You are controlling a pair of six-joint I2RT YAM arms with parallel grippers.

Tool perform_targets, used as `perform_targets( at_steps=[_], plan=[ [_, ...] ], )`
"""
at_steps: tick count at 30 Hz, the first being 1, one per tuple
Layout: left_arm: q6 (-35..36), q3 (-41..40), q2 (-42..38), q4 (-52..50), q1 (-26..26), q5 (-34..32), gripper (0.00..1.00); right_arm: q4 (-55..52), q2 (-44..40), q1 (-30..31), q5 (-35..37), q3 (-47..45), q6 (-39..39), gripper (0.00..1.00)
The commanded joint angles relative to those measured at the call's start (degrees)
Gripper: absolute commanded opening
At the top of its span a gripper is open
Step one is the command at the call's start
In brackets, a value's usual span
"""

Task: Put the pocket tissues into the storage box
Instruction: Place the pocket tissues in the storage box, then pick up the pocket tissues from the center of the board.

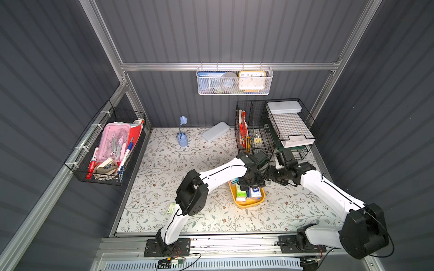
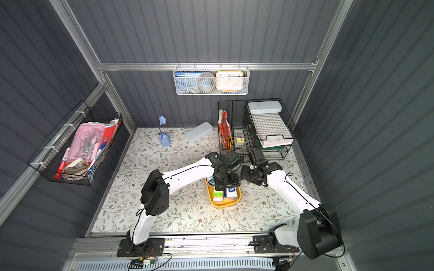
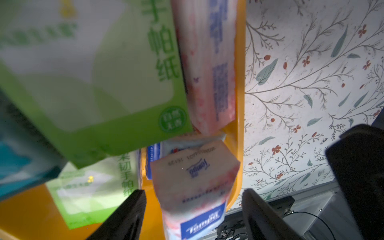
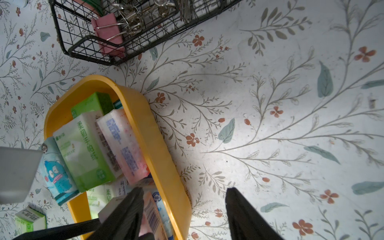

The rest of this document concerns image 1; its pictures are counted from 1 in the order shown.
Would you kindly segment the green tissue pack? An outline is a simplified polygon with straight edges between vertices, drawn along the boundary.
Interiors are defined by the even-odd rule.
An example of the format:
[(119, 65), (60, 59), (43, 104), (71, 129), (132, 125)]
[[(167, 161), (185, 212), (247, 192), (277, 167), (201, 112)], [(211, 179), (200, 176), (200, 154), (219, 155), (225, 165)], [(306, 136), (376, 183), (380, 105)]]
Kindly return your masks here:
[(173, 214), (176, 208), (176, 203), (170, 203), (168, 209), (167, 209), (167, 213), (168, 214)]
[(238, 198), (247, 198), (248, 197), (248, 192), (241, 190), (241, 188), (237, 185), (236, 186), (235, 198), (237, 198), (237, 197)]

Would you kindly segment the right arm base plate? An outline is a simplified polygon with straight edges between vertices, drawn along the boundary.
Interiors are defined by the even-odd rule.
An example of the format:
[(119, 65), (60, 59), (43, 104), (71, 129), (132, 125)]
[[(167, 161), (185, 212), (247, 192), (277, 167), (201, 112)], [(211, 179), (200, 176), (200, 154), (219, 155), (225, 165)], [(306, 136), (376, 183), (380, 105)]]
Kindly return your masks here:
[(320, 245), (312, 245), (306, 238), (302, 236), (278, 236), (277, 246), (280, 247), (283, 254), (296, 253), (325, 253), (327, 248)]

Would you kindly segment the green tissue pack front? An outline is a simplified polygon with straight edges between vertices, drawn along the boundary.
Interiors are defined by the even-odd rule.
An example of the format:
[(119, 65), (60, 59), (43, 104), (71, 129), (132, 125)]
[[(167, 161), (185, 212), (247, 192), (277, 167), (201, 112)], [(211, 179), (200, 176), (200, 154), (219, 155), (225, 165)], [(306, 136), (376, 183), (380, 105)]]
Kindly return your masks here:
[(168, 214), (173, 214), (176, 208), (176, 203), (170, 203), (168, 209), (167, 209), (167, 213)]

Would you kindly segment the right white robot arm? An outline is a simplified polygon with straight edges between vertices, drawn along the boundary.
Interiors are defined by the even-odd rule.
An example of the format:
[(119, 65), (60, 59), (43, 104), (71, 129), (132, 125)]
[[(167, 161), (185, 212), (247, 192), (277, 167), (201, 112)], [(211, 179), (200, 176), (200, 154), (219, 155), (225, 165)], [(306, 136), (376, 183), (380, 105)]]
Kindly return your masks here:
[(345, 250), (355, 259), (376, 256), (376, 252), (393, 245), (383, 210), (375, 203), (366, 204), (329, 181), (308, 162), (298, 162), (290, 151), (273, 155), (264, 175), (286, 186), (302, 186), (328, 205), (343, 222), (332, 228), (308, 224), (297, 231), (296, 244), (324, 246)]

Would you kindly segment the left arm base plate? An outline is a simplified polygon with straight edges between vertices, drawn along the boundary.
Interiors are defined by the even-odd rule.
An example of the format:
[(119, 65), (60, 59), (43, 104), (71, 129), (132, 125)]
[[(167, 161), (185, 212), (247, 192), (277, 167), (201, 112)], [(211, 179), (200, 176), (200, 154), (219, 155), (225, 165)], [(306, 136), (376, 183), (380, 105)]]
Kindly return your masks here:
[(175, 257), (188, 256), (191, 250), (191, 239), (179, 238), (171, 245), (164, 245), (157, 239), (148, 239), (145, 245), (144, 257)]

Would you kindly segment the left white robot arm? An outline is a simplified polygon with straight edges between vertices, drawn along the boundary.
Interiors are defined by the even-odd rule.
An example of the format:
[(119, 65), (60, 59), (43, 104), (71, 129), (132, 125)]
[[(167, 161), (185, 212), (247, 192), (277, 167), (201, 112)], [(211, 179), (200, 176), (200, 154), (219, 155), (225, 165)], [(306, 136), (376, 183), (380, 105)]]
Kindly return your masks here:
[(208, 195), (219, 186), (238, 178), (240, 186), (264, 187), (264, 172), (270, 159), (260, 151), (239, 153), (228, 163), (205, 172), (189, 171), (176, 191), (175, 207), (167, 224), (157, 231), (157, 247), (169, 250), (180, 237), (188, 219), (204, 208)]

